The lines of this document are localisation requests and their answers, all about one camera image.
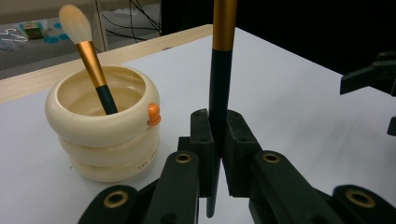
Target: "cream ceramic cup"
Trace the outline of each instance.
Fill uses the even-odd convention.
[[[117,182],[141,173],[157,154],[160,95],[135,69],[105,65],[103,71],[118,113],[105,114],[83,69],[51,89],[46,116],[76,170],[92,180]]]

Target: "white bristles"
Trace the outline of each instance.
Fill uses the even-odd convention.
[[[92,41],[90,23],[77,7],[72,5],[63,6],[59,11],[59,20],[64,32],[73,43]]]

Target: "black brush handle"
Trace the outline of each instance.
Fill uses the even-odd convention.
[[[107,85],[96,87],[96,92],[98,93],[100,102],[102,103],[103,109],[107,115],[116,114],[117,107],[114,103],[113,97],[111,95],[110,89]]]
[[[222,139],[227,119],[231,82],[233,51],[212,49],[212,64],[209,90],[209,122],[219,154],[222,155]]]

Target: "white table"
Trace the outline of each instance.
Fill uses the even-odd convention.
[[[137,189],[161,174],[190,114],[208,107],[211,35],[125,63],[152,78],[161,95],[159,154],[151,169],[117,184]],[[365,88],[339,95],[341,75],[236,29],[229,108],[241,113],[263,149],[285,155],[315,188],[358,185],[396,205],[396,138],[387,135],[394,99]],[[77,223],[110,184],[80,176],[48,125],[49,90],[0,104],[0,223]],[[214,217],[252,223],[248,199],[229,197],[220,170]]]

